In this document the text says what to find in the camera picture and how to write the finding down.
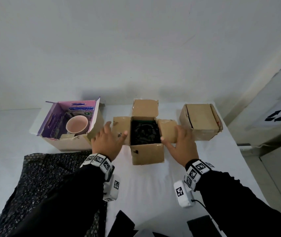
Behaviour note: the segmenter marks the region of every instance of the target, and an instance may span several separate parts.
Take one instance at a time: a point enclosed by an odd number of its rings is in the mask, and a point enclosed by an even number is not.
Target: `person's left hand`
[[[91,139],[92,154],[99,153],[106,155],[111,161],[115,160],[119,154],[124,140],[127,137],[127,131],[121,135],[118,140],[114,139],[110,128],[111,121],[108,121],[95,138]]]

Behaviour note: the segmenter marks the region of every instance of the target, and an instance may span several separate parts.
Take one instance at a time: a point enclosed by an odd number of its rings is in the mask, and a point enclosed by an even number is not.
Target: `open cardboard box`
[[[46,102],[35,119],[30,133],[42,137],[60,151],[91,149],[91,139],[104,124],[99,105],[100,98],[86,101]],[[90,127],[86,134],[75,136],[67,133],[66,123],[75,115],[85,115],[88,118]]]
[[[209,141],[223,130],[223,124],[212,104],[185,104],[181,125],[189,127],[196,141]]]
[[[163,163],[164,146],[162,143],[131,145],[131,121],[156,121],[159,127],[159,134],[171,143],[176,143],[177,134],[175,120],[156,119],[158,116],[158,101],[157,100],[134,100],[132,117],[114,117],[112,134],[115,138],[119,138],[124,131],[128,131],[128,136],[125,140],[125,145],[130,146],[133,165],[148,165],[154,163]]]

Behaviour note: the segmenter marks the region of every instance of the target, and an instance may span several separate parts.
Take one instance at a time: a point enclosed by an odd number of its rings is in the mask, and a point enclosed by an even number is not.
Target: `black long-sleeved shirt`
[[[189,161],[186,169],[194,161]],[[10,236],[83,237],[103,201],[103,182],[104,174],[98,167],[87,165],[79,168]],[[258,199],[229,173],[205,173],[196,190],[201,192],[207,211],[227,237],[281,236],[281,213]]]

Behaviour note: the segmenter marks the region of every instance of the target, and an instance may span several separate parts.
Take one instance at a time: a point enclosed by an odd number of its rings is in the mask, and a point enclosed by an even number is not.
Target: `hand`
[[[91,139],[92,154],[99,153],[106,155],[111,161],[115,160],[119,154],[124,140],[127,137],[127,131],[121,135],[118,140],[115,140],[110,128],[111,121],[108,121],[95,138]]]
[[[192,159],[198,159],[198,151],[196,149],[196,143],[194,141],[194,135],[191,130],[187,130],[180,125],[175,127],[178,131],[178,138],[176,147],[164,139],[162,136],[161,143],[163,143],[172,157],[183,167]]]

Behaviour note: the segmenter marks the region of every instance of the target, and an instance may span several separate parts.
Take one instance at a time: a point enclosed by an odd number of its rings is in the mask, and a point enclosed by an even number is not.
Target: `tile floor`
[[[258,153],[248,151],[246,153],[242,152],[242,155],[269,205],[281,212],[281,193],[265,169]]]

